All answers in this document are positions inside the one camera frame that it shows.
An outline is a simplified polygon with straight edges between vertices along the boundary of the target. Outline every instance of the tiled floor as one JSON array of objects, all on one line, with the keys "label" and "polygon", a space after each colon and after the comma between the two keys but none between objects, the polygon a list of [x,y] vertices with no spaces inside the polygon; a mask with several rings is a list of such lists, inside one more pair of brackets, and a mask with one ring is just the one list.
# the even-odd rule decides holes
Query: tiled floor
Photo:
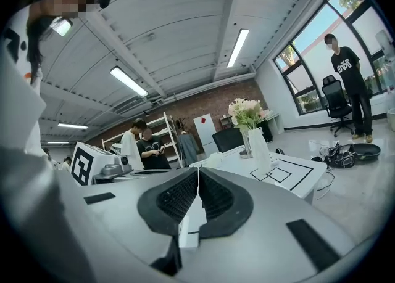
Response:
[{"label": "tiled floor", "polygon": [[[271,151],[280,147],[286,155],[310,159],[319,155],[322,145],[333,147],[338,141],[342,145],[351,143],[350,131],[341,129],[337,138],[329,128],[286,131],[268,146]],[[335,180],[330,191],[318,200],[324,191],[315,191],[314,195],[313,206],[340,224],[356,243],[380,230],[395,201],[395,132],[386,119],[373,121],[373,144],[381,148],[377,161],[333,169]],[[331,179],[324,174],[319,184],[325,186]]]}]

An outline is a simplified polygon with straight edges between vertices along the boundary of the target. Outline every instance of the black pants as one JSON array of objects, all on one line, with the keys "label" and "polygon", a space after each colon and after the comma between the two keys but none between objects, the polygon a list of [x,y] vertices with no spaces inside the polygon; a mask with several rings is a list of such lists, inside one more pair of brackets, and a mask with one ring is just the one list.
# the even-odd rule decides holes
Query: black pants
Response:
[{"label": "black pants", "polygon": [[370,107],[370,99],[366,93],[358,93],[349,96],[352,108],[352,120],[354,121],[355,133],[362,135],[372,135],[372,108]]}]

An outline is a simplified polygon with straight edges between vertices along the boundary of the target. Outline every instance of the black office chair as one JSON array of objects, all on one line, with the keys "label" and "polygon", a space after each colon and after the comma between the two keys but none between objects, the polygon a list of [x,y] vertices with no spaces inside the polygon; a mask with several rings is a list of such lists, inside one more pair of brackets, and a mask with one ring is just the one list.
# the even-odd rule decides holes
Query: black office chair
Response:
[{"label": "black office chair", "polygon": [[243,136],[238,128],[227,128],[212,135],[220,152],[227,152],[244,145]]},{"label": "black office chair", "polygon": [[321,89],[326,97],[326,101],[328,102],[326,112],[330,118],[340,118],[339,125],[332,125],[330,127],[331,132],[333,131],[333,128],[338,127],[333,136],[338,137],[336,133],[341,128],[348,128],[351,131],[351,134],[354,134],[354,130],[348,127],[344,122],[344,119],[347,118],[346,115],[350,114],[352,110],[344,96],[340,80],[329,75],[325,77],[322,82],[323,87]]}]

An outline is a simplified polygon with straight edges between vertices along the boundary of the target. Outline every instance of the ceiling light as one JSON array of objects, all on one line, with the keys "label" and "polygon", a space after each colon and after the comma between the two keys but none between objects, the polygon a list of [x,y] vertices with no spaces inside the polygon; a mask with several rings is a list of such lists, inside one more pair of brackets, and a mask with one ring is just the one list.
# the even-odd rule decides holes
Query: ceiling light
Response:
[{"label": "ceiling light", "polygon": [[48,142],[48,144],[68,144],[69,142]]},{"label": "ceiling light", "polygon": [[49,25],[53,30],[55,30],[59,35],[65,36],[69,29],[72,27],[73,22],[62,17],[55,18]]},{"label": "ceiling light", "polygon": [[230,60],[227,65],[228,68],[232,67],[235,64],[237,56],[239,56],[240,50],[243,47],[243,44],[247,38],[248,33],[249,30],[245,30],[245,29],[240,30],[235,47],[233,48],[232,54],[230,56]]},{"label": "ceiling light", "polygon": [[79,129],[87,129],[88,127],[85,125],[73,125],[73,124],[65,124],[65,123],[59,123],[58,126],[61,128],[79,128]]},{"label": "ceiling light", "polygon": [[139,94],[140,96],[145,97],[148,94],[147,91],[145,91],[142,87],[136,84],[136,82],[133,81],[126,73],[124,73],[122,69],[118,66],[115,66],[112,70],[110,70],[110,74],[116,77],[116,79],[118,79],[119,81],[123,82],[130,89],[137,92],[137,94]]}]

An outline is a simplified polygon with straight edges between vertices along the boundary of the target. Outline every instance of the vase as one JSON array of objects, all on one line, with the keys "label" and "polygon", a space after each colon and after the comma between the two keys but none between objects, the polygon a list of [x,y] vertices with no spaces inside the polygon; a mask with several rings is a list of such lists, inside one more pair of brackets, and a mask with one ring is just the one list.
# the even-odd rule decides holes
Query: vase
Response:
[{"label": "vase", "polygon": [[252,156],[255,159],[259,174],[263,176],[270,171],[271,165],[270,152],[267,148],[265,138],[263,137],[260,128],[250,129],[248,131],[248,136]]},{"label": "vase", "polygon": [[243,152],[243,154],[241,153],[240,156],[244,159],[252,158],[251,145],[248,139],[248,131],[241,131],[241,135],[243,137],[244,148],[246,149],[246,151]]}]

